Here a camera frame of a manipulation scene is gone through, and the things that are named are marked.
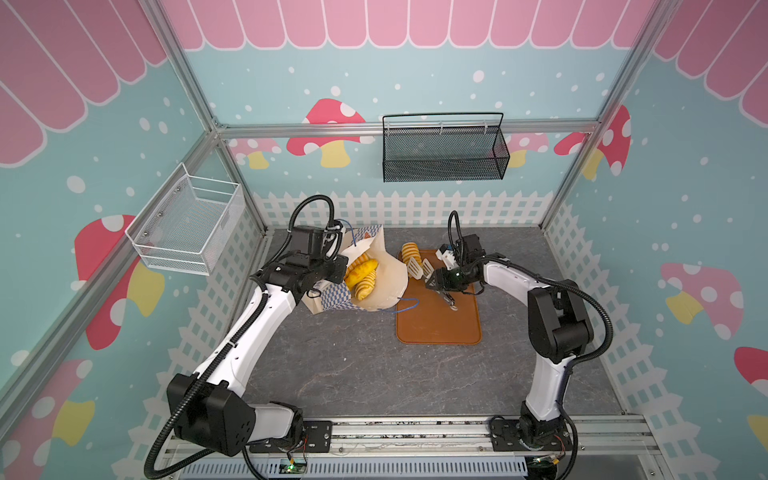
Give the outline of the ridged yellow fake bread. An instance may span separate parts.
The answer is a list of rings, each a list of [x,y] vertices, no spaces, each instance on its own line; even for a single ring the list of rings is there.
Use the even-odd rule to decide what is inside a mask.
[[[406,265],[410,265],[411,261],[414,261],[418,268],[422,268],[420,249],[415,242],[406,242],[402,245],[401,259]]]

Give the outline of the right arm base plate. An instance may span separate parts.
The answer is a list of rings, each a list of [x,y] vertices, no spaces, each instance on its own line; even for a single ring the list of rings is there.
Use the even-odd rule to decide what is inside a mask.
[[[491,417],[488,422],[493,450],[566,452],[572,447],[572,435],[564,419],[539,421],[534,417]]]

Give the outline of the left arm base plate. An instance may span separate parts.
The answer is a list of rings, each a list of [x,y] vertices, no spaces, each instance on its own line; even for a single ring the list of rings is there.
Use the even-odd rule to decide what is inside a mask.
[[[293,426],[286,437],[252,441],[248,449],[250,453],[328,453],[332,433],[331,421],[303,421],[301,426]]]

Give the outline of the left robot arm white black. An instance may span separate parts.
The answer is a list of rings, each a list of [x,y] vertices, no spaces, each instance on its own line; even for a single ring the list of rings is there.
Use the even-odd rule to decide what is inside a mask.
[[[260,478],[251,447],[270,444],[291,456],[304,446],[300,408],[251,406],[242,396],[258,359],[301,299],[320,281],[342,283],[348,264],[340,253],[343,235],[329,196],[311,195],[294,209],[284,243],[251,275],[256,289],[232,331],[193,373],[169,383],[170,417],[149,449],[145,478],[161,479],[213,453],[242,455]]]

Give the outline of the checkered paper bag blue handles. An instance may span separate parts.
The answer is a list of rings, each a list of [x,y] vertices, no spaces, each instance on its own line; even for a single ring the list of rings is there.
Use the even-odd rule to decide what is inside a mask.
[[[313,314],[332,310],[380,311],[406,299],[409,277],[406,265],[386,251],[384,227],[354,228],[342,221],[340,254],[347,258],[342,280],[322,280],[302,298]]]

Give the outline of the yellow fake croissant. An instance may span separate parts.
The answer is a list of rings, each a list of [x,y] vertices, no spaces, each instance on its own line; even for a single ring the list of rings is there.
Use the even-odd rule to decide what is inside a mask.
[[[378,261],[376,259],[369,259],[359,265],[357,265],[350,273],[345,277],[345,284],[349,289],[353,289],[357,283],[359,283],[365,276],[371,272],[375,272],[378,268]]]

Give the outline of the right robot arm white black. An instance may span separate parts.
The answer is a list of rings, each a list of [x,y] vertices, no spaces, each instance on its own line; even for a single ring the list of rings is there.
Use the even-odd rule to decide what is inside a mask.
[[[468,295],[470,287],[491,286],[527,307],[529,341],[536,352],[533,383],[516,420],[490,422],[496,450],[543,450],[577,445],[563,400],[573,367],[600,357],[613,340],[613,325],[605,308],[571,280],[553,280],[488,254],[479,237],[463,235],[459,214],[448,217],[448,240],[439,254],[444,266],[429,274],[426,288],[450,306],[453,295]]]

